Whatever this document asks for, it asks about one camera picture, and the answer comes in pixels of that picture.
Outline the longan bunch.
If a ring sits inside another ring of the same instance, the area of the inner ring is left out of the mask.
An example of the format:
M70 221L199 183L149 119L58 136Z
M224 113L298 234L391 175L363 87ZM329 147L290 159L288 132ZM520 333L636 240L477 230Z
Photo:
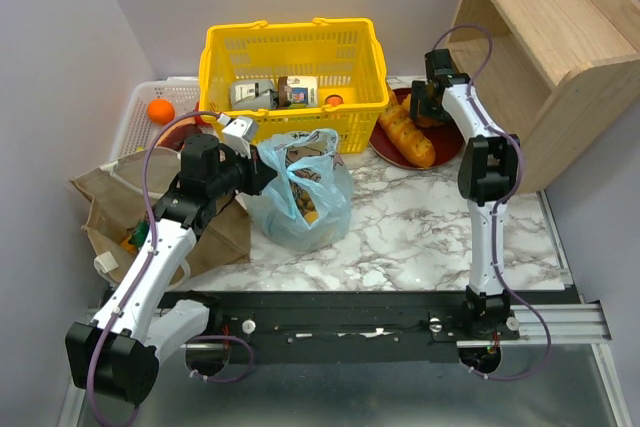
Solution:
M309 211L316 211L315 204L305 189L294 189L292 194L295 204L302 216Z

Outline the blue cartoon plastic bag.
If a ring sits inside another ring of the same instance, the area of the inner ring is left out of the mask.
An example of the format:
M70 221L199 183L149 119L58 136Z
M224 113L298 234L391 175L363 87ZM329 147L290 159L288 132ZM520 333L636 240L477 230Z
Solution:
M312 252L342 240L351 220L353 179L333 129L277 134L258 144L276 178L243 200L254 224L271 241Z

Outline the golden bread roll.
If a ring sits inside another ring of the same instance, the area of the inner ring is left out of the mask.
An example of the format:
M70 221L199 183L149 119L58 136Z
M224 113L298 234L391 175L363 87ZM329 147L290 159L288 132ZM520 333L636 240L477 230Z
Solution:
M304 219L309 225L316 222L318 218L319 218L319 214L317 211L309 211L304 215Z

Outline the orange yellow snack bag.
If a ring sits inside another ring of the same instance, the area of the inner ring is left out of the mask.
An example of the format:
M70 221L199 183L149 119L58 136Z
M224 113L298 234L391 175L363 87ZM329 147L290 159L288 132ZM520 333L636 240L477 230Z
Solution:
M138 254L138 248L131 243L131 237L127 237L125 238L121 243L120 246L130 255L132 256L136 256Z

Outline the green snack bag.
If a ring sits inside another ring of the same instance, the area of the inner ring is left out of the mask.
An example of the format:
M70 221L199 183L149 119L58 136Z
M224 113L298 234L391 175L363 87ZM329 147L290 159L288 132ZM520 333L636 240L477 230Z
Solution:
M131 243L137 247L144 244L149 232L149 223L147 220L140 220L134 227L131 234Z

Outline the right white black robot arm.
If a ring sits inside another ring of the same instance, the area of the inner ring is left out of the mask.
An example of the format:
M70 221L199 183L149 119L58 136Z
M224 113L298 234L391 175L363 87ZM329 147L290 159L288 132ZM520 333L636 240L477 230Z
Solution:
M456 69L449 50L426 53L425 70L426 79L412 83L410 118L452 122L465 141L457 185L469 208L472 260L456 321L469 334L493 331L511 312L504 286L504 217L507 199L519 183L519 141L490 118L471 78Z

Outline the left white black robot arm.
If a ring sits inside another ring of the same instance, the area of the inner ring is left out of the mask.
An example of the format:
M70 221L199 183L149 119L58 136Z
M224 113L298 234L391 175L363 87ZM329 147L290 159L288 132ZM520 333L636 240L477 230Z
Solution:
M184 343L203 334L210 309L181 300L154 317L175 272L218 215L220 199L257 196L277 176L242 138L188 137L167 191L146 204L149 232L115 293L87 324L74 323L65 346L74 384L139 406L159 368Z

